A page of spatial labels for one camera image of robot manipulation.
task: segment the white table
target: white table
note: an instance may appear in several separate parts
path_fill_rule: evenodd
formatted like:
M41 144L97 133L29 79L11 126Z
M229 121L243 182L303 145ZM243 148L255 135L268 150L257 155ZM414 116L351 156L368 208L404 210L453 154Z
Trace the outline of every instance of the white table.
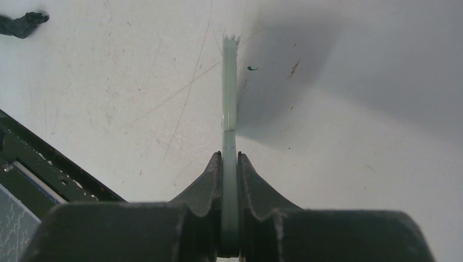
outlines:
M0 10L50 14L0 36L0 108L123 198L169 200L221 149L221 38L236 34L237 147L262 177L305 208L406 211L439 261L463 257L461 0Z

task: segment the clamp jaw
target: clamp jaw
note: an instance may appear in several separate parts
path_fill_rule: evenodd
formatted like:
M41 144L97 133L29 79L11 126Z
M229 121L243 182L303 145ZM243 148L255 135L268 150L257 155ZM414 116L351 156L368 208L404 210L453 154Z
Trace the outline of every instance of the clamp jaw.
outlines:
M221 245L223 163L167 203L66 204L43 220L22 261L433 261L424 236L396 211L304 210L238 153L239 246Z

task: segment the black metal frame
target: black metal frame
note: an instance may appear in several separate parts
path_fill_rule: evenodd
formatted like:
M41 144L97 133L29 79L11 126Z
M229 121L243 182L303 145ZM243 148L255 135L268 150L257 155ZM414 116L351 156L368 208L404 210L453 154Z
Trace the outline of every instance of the black metal frame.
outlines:
M0 183L38 218L55 202L12 163L20 163L67 202L124 201L70 159L0 110Z

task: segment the black cloth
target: black cloth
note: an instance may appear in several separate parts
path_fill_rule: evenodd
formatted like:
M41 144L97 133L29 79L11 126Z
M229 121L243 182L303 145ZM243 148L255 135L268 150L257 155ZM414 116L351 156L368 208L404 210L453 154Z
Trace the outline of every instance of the black cloth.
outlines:
M39 24L45 23L48 19L47 15L34 12L15 20L0 15L0 34L14 35L24 39L34 32Z

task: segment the light green strip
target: light green strip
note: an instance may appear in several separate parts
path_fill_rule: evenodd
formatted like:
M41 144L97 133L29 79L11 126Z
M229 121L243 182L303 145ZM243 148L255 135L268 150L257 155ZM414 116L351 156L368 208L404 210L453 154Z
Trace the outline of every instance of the light green strip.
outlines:
M221 251L225 255L239 255L238 181L236 177L236 97L237 68L235 37L224 37L222 58L222 215Z

